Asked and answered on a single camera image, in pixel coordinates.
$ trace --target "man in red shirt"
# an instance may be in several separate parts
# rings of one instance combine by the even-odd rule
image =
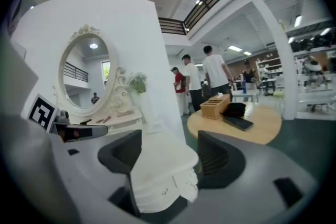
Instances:
[[[179,69],[177,67],[172,68],[171,71],[175,75],[174,87],[177,96],[178,107],[180,110],[180,116],[183,116],[184,114],[188,115],[189,109],[185,96],[185,86],[183,85],[183,75],[179,72]]]

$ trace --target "round wooden table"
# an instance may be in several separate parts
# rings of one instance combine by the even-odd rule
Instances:
[[[187,122],[189,132],[198,137],[198,131],[221,133],[246,141],[265,145],[272,141],[281,128],[281,116],[274,109],[263,105],[244,102],[246,104],[244,119],[253,122],[247,131],[233,127],[222,119],[212,120],[202,117],[201,110],[192,114]]]

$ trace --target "reflected railing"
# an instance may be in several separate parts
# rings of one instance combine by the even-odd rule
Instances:
[[[74,65],[70,64],[69,62],[66,62],[64,65],[64,76],[68,76],[74,79],[78,79],[81,81],[89,82],[88,80],[88,73],[75,67]]]

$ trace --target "dark hair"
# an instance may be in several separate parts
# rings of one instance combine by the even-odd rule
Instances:
[[[183,59],[189,59],[189,60],[190,60],[191,58],[190,58],[190,55],[189,55],[189,54],[185,54],[185,55],[182,57],[182,60],[183,60]]]
[[[203,48],[203,51],[204,51],[205,54],[208,54],[209,52],[212,51],[212,47],[211,47],[211,46],[205,46],[205,47]]]

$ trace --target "oval mirror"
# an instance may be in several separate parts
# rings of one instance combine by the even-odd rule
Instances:
[[[87,109],[104,94],[109,79],[107,45],[99,36],[83,36],[73,41],[63,66],[66,94],[73,105]]]

